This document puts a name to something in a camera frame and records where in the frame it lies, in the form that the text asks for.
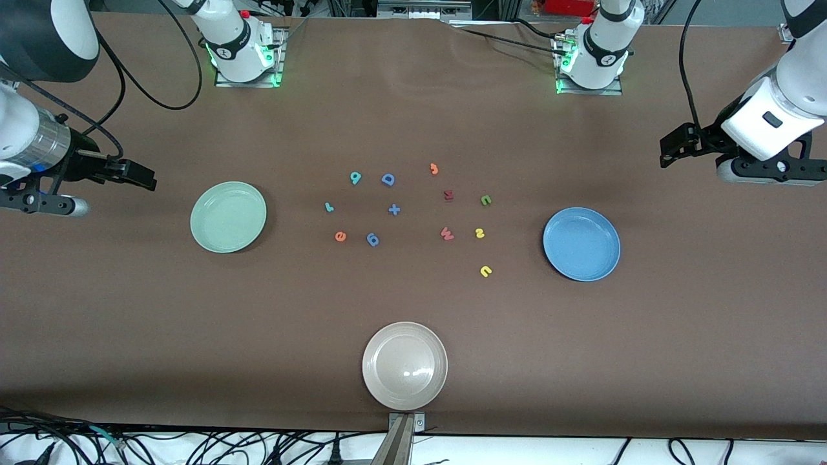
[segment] white floor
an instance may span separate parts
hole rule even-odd
[[[246,434],[237,434],[227,439],[237,443]],[[12,438],[11,434],[0,435],[0,444]],[[309,436],[318,442],[332,439],[333,434],[317,433]],[[342,441],[342,457],[344,459],[370,459],[382,441],[382,434],[372,434]],[[97,454],[87,439],[75,438],[82,449],[89,454],[94,462]],[[205,437],[197,434],[188,434],[179,439],[154,440],[141,438],[141,441],[151,451],[157,465],[185,465],[187,457],[193,452]],[[277,438],[274,436],[266,441],[269,452]],[[25,436],[13,441],[0,449],[0,463],[13,464],[23,460],[35,460],[52,442],[52,439],[35,439]],[[418,436],[413,446],[413,465],[433,465],[442,460],[448,465],[608,465],[623,444],[624,439],[568,439],[568,438],[509,438],[509,437],[464,437],[464,436]],[[728,446],[725,440],[685,440],[691,450],[697,465],[720,465]],[[245,447],[249,456],[249,463],[258,465],[264,457],[265,448],[262,443]],[[282,463],[290,465],[297,456],[311,447],[310,444],[300,444],[290,449],[283,456]],[[320,465],[327,463],[330,458],[330,446],[327,446],[310,463]],[[125,450],[127,461],[130,464],[142,463],[134,454]],[[224,451],[226,446],[215,447],[198,463],[210,463]],[[689,463],[680,447],[676,448],[678,457]],[[106,463],[120,464],[122,460],[115,453],[113,447],[105,450]],[[304,465],[310,454],[304,455],[295,461],[297,465]],[[827,460],[827,443],[802,443],[781,441],[736,441],[730,465],[820,465]],[[622,457],[623,465],[679,465],[667,450],[665,439],[635,439],[631,442]],[[70,449],[58,442],[51,456],[49,465],[75,465],[74,455]],[[247,465],[244,454],[237,453],[225,457],[220,465]]]

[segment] silver metal cylinder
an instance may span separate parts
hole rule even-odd
[[[35,139],[26,149],[7,161],[41,172],[63,160],[69,151],[72,136],[67,126],[55,121],[54,115],[43,108],[35,107],[40,119]]]

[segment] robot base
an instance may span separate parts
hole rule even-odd
[[[569,29],[566,34],[558,34],[551,39],[552,50],[563,50],[566,55],[554,55],[554,74],[557,81],[557,93],[578,93],[580,95],[623,95],[623,88],[620,85],[620,76],[614,78],[612,84],[602,89],[586,89],[581,87],[571,78],[562,72],[563,62],[571,58],[572,47],[575,46],[576,36],[574,30]]]
[[[238,83],[231,81],[223,76],[216,68],[215,86],[216,87],[240,87],[240,88],[254,88],[254,89],[271,89],[281,87],[281,78],[284,73],[284,59],[287,55],[287,37],[289,36],[288,27],[273,27],[273,66],[265,70],[256,79],[245,83]]]

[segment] white plate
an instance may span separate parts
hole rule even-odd
[[[201,247],[229,253],[252,244],[266,220],[261,192],[247,183],[230,181],[201,195],[189,217],[189,230]]]
[[[421,324],[389,324],[367,343],[362,376],[368,391],[382,405],[394,410],[419,409],[445,386],[445,346]]]

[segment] black plug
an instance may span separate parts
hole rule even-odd
[[[330,460],[327,461],[327,465],[342,465],[344,462],[342,451],[339,448],[339,433],[336,433],[336,438],[333,440],[333,450],[330,452]]]

